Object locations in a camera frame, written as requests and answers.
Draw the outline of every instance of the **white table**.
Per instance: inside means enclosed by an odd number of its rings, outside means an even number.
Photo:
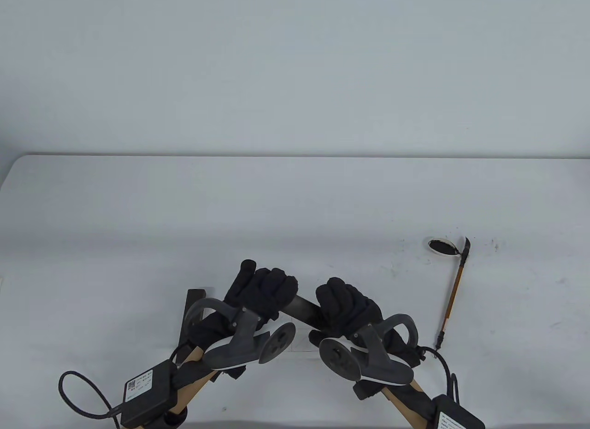
[[[464,235],[443,346],[462,404],[489,427],[588,423],[589,188],[582,160],[21,158],[0,191],[2,427],[110,427],[61,402],[61,372],[117,404],[175,346],[186,290],[223,296],[244,258],[297,276],[311,299],[341,276],[432,344],[457,261],[424,241]],[[435,360],[416,374],[444,391]],[[102,411],[85,385],[66,387]],[[208,385],[189,420],[406,425],[351,387],[316,355],[286,353]]]

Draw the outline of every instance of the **black bracket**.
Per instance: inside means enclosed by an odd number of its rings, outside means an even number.
[[[348,339],[362,341],[364,347],[357,347],[348,341],[326,338],[320,343],[322,361],[339,376],[351,381],[363,379],[388,385],[407,385],[413,380],[413,370],[402,359],[387,353],[384,335],[399,324],[407,328],[407,345],[415,348],[418,344],[418,330],[412,318],[406,314],[395,314],[381,323],[367,324]]]
[[[185,301],[185,309],[183,313],[183,318],[188,312],[189,308],[198,300],[204,299],[207,293],[204,289],[189,289],[186,292],[186,301]],[[202,314],[196,317],[199,321],[202,320]],[[184,323],[181,325],[181,332],[178,338],[178,350],[177,350],[177,357],[175,362],[177,366],[180,366],[183,361],[186,360],[186,357],[192,352],[192,347],[188,342],[188,334],[185,332]]]
[[[214,343],[205,351],[202,361],[212,370],[230,370],[251,362],[267,363],[287,349],[295,338],[293,323],[282,324],[274,332],[257,331],[262,320],[257,313],[211,298],[201,299],[189,308],[184,320],[185,332],[205,308],[223,315],[235,330],[232,337]]]

